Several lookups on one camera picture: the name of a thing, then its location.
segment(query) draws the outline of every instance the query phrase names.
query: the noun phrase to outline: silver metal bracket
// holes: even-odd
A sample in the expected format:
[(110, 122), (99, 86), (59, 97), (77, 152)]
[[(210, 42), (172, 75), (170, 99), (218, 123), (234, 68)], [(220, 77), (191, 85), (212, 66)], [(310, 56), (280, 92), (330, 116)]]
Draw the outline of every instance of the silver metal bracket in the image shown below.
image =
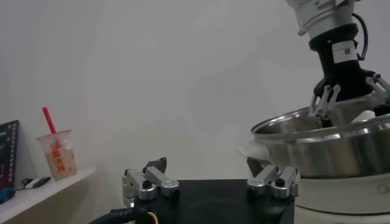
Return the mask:
[(255, 192), (256, 196), (264, 195), (270, 181), (278, 177), (278, 168), (273, 165), (266, 166), (255, 178), (247, 180), (248, 189)]
[(300, 175), (293, 167), (286, 167), (276, 181), (271, 184), (275, 198), (296, 197), (299, 195)]
[(135, 169), (125, 171), (122, 177), (122, 190), (126, 206), (131, 203), (133, 197), (148, 201), (153, 200), (157, 194), (156, 185), (145, 179), (142, 173)]
[(179, 182), (168, 178), (154, 166), (146, 168), (145, 178), (159, 186), (165, 197), (174, 197), (179, 192)]
[(318, 104), (318, 97), (316, 95), (313, 96), (309, 106), (309, 117), (313, 117), (317, 120), (319, 128), (323, 127), (322, 120), (327, 121), (330, 119), (330, 113), (335, 108), (335, 103), (340, 91), (341, 87), (339, 85), (335, 85), (333, 89), (330, 85), (325, 86), (324, 93)]
[(256, 196), (264, 195), (270, 187), (275, 198), (296, 197), (299, 195), (300, 175), (293, 167), (286, 167), (282, 172), (274, 165), (266, 166), (255, 178), (247, 180), (248, 190)]

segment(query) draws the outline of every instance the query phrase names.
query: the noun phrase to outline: black cable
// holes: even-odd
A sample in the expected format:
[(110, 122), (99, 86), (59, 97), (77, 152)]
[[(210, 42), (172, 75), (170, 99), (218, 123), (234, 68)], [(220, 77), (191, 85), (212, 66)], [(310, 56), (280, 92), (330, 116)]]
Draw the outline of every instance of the black cable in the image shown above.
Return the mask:
[(367, 24), (366, 24), (366, 22), (364, 22), (364, 19), (361, 16), (359, 16), (358, 14), (353, 13), (352, 16), (355, 17), (359, 21), (359, 23), (361, 24), (361, 27), (363, 28), (364, 46), (363, 46), (363, 52), (361, 53), (361, 55), (359, 55), (359, 60), (360, 61), (364, 61), (364, 59), (366, 59), (367, 50), (368, 50), (368, 28), (367, 28)]

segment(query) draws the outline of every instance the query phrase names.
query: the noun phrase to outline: white label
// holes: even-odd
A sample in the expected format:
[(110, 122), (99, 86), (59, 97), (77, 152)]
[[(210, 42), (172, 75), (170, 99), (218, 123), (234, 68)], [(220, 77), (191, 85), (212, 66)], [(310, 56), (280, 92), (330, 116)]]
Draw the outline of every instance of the white label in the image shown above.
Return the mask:
[(345, 61), (354, 61), (358, 59), (356, 54), (355, 43), (353, 41), (344, 41), (334, 44), (332, 47), (333, 59), (335, 64), (345, 62)]
[(63, 142), (65, 143), (65, 148), (67, 150), (71, 150), (72, 149), (72, 142), (69, 139), (66, 139)]

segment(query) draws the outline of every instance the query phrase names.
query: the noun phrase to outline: computer mouse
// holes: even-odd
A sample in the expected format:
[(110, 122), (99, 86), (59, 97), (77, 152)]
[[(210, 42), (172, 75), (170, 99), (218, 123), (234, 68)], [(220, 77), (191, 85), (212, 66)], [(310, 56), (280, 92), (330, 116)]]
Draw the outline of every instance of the computer mouse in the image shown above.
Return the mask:
[(3, 188), (0, 191), (0, 205), (15, 196), (15, 190), (12, 188)]

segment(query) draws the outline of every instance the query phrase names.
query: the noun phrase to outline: pot handle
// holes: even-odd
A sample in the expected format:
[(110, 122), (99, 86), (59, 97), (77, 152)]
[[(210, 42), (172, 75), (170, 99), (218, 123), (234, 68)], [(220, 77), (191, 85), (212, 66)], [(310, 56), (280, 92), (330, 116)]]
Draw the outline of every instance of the pot handle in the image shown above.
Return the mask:
[(269, 152), (265, 145), (250, 141), (237, 149), (245, 158), (261, 159), (269, 161)]
[(246, 162), (253, 177), (257, 176), (263, 170), (264, 165), (271, 164), (267, 147), (257, 144), (253, 140), (243, 147), (239, 147), (238, 151), (247, 159)]

